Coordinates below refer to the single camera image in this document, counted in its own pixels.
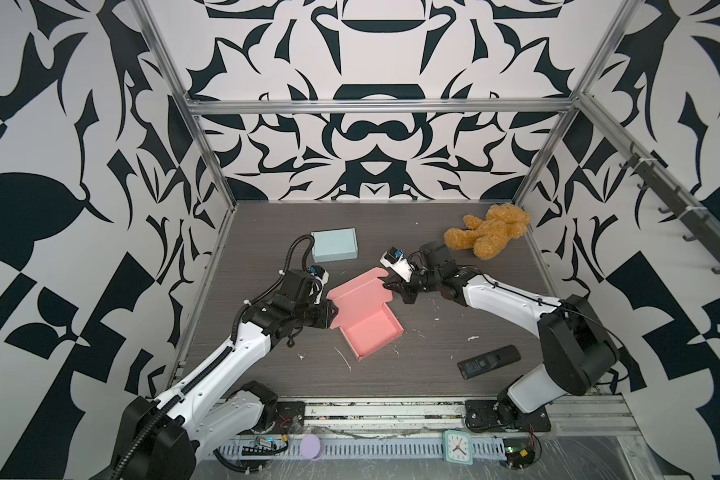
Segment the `pink paper box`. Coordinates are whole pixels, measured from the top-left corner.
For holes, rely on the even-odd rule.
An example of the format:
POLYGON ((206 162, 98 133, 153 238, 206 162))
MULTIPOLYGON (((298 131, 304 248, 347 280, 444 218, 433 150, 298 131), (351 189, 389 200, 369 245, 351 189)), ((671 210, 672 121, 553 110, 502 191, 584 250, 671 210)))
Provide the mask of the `pink paper box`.
POLYGON ((404 328, 390 309, 385 269, 373 268, 331 289, 327 299, 338 308, 331 329, 339 329, 358 361, 400 338, 404 328))

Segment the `light blue paper box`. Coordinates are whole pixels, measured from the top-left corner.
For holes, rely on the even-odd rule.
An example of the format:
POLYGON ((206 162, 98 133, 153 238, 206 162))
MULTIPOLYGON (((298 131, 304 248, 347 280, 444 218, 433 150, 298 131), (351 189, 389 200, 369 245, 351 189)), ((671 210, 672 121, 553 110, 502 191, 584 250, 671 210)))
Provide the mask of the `light blue paper box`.
POLYGON ((317 264, 354 260, 358 243, 354 228, 312 232, 312 258, 317 264))

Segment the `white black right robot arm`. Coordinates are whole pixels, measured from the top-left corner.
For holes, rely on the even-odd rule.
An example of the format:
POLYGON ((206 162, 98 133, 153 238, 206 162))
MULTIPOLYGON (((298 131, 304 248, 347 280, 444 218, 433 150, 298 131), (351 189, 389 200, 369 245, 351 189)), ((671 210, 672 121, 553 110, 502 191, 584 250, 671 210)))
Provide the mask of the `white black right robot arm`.
POLYGON ((497 396, 499 424, 509 426, 568 394, 582 396, 621 360, 616 335, 589 302, 543 296, 500 282, 479 267, 460 265, 441 242, 416 252, 418 262, 392 247, 380 258, 385 289, 413 304, 437 292, 463 307, 486 311, 526 330, 540 342, 542 362, 497 396))

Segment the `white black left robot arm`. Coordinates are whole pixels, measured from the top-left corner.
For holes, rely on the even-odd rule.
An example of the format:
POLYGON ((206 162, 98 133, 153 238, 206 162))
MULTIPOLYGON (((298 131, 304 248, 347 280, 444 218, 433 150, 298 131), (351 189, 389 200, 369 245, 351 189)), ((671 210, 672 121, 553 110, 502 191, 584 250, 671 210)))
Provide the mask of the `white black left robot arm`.
POLYGON ((124 410, 109 466, 99 479, 189 479, 230 438, 273 426, 278 397, 242 375, 278 344, 293 347, 306 328, 325 330, 338 314, 326 297, 328 272, 285 264, 267 290, 244 301, 230 336, 193 371, 153 400, 124 410))

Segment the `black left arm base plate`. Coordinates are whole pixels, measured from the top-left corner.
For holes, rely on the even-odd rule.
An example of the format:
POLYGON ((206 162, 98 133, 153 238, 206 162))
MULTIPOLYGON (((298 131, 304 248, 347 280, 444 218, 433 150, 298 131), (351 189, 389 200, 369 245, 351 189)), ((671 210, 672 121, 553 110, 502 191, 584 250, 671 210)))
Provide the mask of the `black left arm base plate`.
POLYGON ((283 427, 301 422, 306 410, 304 401, 278 401, 275 406, 266 406, 254 426, 238 432, 238 435, 275 434, 283 427))

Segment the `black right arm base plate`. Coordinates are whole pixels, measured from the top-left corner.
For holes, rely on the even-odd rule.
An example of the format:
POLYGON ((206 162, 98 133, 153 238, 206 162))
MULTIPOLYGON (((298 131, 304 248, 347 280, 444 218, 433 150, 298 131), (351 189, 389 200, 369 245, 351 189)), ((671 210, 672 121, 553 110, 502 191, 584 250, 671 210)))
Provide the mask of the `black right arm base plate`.
POLYGON ((544 407, 524 413, 509 400, 467 400, 464 423, 474 433, 548 433, 552 424, 544 407))

